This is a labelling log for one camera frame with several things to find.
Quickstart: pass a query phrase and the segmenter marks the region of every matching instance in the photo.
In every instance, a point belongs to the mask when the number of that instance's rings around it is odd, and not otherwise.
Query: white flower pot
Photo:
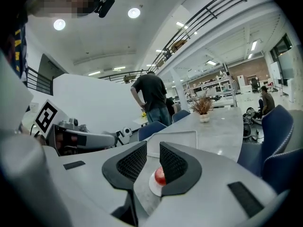
[[[209,122],[209,114],[199,115],[199,117],[201,123]]]

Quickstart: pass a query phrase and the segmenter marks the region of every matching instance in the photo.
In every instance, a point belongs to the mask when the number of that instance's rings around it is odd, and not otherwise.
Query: jeans
[[[163,123],[166,126],[170,126],[172,124],[169,111],[166,107],[154,108],[148,111],[146,114],[148,123],[159,121],[160,123]]]

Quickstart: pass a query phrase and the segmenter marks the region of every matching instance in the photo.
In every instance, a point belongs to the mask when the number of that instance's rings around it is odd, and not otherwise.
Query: black rubber pad
[[[241,182],[235,182],[227,185],[239,204],[242,206],[249,218],[259,213],[264,206]]]
[[[76,167],[79,167],[82,165],[85,165],[85,163],[83,161],[75,161],[75,162],[71,162],[68,164],[64,164],[63,166],[66,170],[70,170],[70,169],[73,169],[73,168],[76,168]]]

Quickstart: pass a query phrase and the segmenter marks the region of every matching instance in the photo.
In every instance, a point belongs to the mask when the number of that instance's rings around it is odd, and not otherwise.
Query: brick wall
[[[243,75],[245,78],[246,85],[248,85],[246,77],[256,75],[260,81],[267,80],[270,77],[268,67],[264,58],[258,58],[234,67],[230,67],[229,72],[234,77],[235,81],[238,81],[238,76]],[[205,77],[196,79],[195,81],[190,82],[189,85],[190,87],[193,87],[193,84],[196,84],[196,86],[198,86],[199,82],[202,83],[210,79],[214,79],[216,76],[220,76],[220,72],[216,72]]]
[[[260,81],[267,80],[270,77],[268,67],[264,58],[258,58],[234,67],[230,67],[229,72],[236,81],[238,81],[238,76],[243,75],[245,78],[246,85],[248,85],[247,77],[249,76],[256,75]]]

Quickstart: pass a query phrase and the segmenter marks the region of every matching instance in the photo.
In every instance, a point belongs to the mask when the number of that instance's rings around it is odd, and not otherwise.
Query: navy office chair
[[[262,118],[262,144],[242,143],[238,164],[261,176],[267,158],[284,152],[294,129],[294,119],[281,105]]]
[[[158,121],[152,122],[139,129],[138,132],[139,141],[145,140],[148,137],[152,136],[154,133],[158,133],[159,131],[165,128],[166,126],[163,123],[160,123]]]
[[[294,176],[302,170],[303,149],[273,155],[267,158],[263,165],[262,179],[277,192],[290,189]]]
[[[190,115],[190,113],[186,110],[181,110],[180,112],[178,113],[175,113],[173,116],[172,116],[172,122],[175,123],[181,119],[183,119],[184,117]]]

